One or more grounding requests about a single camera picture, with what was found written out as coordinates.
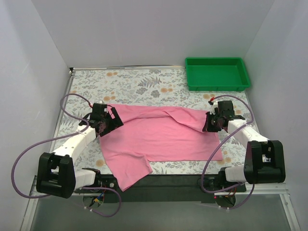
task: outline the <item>gray wall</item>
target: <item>gray wall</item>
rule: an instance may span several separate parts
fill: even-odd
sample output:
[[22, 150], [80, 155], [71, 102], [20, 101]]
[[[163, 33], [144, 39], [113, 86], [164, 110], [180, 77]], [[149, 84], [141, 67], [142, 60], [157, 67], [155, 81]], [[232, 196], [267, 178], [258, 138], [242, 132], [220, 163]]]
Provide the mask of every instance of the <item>gray wall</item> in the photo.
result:
[[[13, 190], [10, 172], [29, 145], [53, 135], [68, 69], [30, 0], [0, 0], [0, 230], [19, 230], [28, 200]], [[18, 187], [29, 193], [37, 147], [17, 166]]]
[[276, 0], [245, 63], [260, 132], [284, 145], [287, 186], [302, 230], [308, 230], [308, 2]]
[[273, 0], [32, 0], [69, 67], [244, 57]]

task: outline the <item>gray leaf pattern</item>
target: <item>gray leaf pattern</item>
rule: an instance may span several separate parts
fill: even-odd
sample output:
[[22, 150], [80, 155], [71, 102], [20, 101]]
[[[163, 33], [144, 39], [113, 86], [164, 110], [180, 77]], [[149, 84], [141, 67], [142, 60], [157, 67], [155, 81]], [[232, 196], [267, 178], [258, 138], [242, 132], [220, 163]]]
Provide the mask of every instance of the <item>gray leaf pattern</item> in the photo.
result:
[[[181, 106], [191, 109], [209, 110], [207, 101], [218, 95], [230, 94], [247, 102], [245, 92], [188, 91], [184, 69], [121, 69], [76, 71], [70, 92], [85, 96], [92, 103], [119, 103], [145, 106]], [[247, 120], [251, 116], [241, 102], [233, 100], [235, 112]], [[90, 112], [89, 106], [77, 97], [69, 97], [66, 110], [76, 116]], [[56, 136], [76, 131], [79, 121], [66, 115]], [[225, 131], [218, 133], [219, 140], [227, 137]], [[55, 142], [55, 148], [64, 140]], [[215, 174], [221, 167], [237, 166], [244, 163], [245, 148], [231, 138], [222, 146], [223, 160], [211, 161], [207, 173]], [[206, 161], [150, 162], [152, 174], [200, 174]], [[101, 152], [99, 140], [90, 143], [75, 162], [75, 168], [92, 167], [103, 174], [111, 174]]]

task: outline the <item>gray floor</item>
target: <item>gray floor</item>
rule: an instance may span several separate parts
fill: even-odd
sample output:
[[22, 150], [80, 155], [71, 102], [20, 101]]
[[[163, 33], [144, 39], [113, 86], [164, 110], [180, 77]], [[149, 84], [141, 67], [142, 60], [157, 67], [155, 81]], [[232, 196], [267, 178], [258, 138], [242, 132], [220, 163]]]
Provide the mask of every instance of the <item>gray floor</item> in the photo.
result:
[[[244, 197], [237, 196], [237, 201]], [[199, 202], [123, 203], [112, 218], [103, 218], [73, 203], [82, 204], [82, 196], [40, 199], [31, 230], [290, 230], [279, 195], [253, 195], [244, 206], [233, 211], [200, 206]], [[108, 213], [116, 206], [104, 204], [99, 210]]]

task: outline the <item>folded cloth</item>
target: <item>folded cloth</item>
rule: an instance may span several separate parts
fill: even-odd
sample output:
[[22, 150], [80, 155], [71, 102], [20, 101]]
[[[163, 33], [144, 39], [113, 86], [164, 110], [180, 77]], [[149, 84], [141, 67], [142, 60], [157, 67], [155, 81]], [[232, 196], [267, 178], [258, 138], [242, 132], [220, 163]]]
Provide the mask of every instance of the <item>folded cloth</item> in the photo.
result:
[[[202, 132], [206, 111], [111, 104], [123, 126], [100, 137], [106, 164], [122, 191], [150, 174], [149, 161], [207, 160], [217, 133]], [[212, 160], [222, 160], [221, 150]]]

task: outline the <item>metal frame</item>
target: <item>metal frame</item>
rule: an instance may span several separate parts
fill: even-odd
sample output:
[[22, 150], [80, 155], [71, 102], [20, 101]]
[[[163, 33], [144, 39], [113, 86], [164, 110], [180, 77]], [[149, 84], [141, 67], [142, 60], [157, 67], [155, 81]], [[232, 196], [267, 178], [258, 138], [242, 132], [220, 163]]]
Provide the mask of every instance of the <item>metal frame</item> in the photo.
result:
[[[71, 77], [68, 80], [66, 90], [65, 90], [65, 94], [67, 94], [70, 91], [70, 88], [71, 88], [71, 85], [72, 85], [76, 71], [82, 71], [82, 70], [114, 70], [114, 69], [117, 69], [117, 70], [118, 69], [185, 69], [185, 67], [184, 66], [165, 65], [165, 66], [112, 66], [112, 67], [98, 67], [98, 68], [70, 68], [69, 73], [71, 74]], [[58, 131], [59, 131], [62, 115], [63, 115], [63, 112], [60, 111], [53, 137], [55, 137], [57, 135]], [[54, 150], [54, 146], [55, 146], [55, 142], [53, 141], [51, 143], [50, 152]], [[36, 178], [34, 178], [32, 189], [35, 189], [35, 185], [36, 185]], [[252, 185], [246, 184], [247, 191], [246, 192], [238, 192], [237, 194], [249, 194], [251, 192], [251, 187], [252, 187]], [[35, 190], [31, 190], [31, 191], [35, 195], [40, 194], [40, 193], [35, 192]], [[73, 195], [88, 195], [88, 194], [89, 193], [82, 193], [82, 194], [74, 193]], [[221, 193], [216, 193], [215, 195], [224, 195], [224, 194], [225, 193], [221, 192]], [[300, 230], [300, 227], [299, 227], [299, 224], [298, 224], [298, 221], [297, 221], [297, 218], [296, 218], [296, 215], [295, 215], [295, 212], [294, 212], [294, 209], [292, 207], [291, 200], [290, 200], [290, 195], [288, 194], [288, 190], [286, 188], [285, 183], [283, 183], [283, 184], [256, 185], [253, 194], [257, 194], [257, 195], [260, 195], [260, 194], [279, 194], [291, 230], [292, 231], [299, 231]], [[34, 214], [35, 214], [35, 211], [36, 211], [37, 204], [38, 204], [38, 199], [29, 199], [28, 205], [27, 205], [27, 208], [26, 208], [26, 212], [25, 212], [25, 215], [24, 215], [24, 220], [23, 220], [21, 228], [20, 228], [21, 231], [29, 231], [31, 229], [31, 225], [32, 225], [32, 221], [33, 221], [33, 218], [34, 218]]]

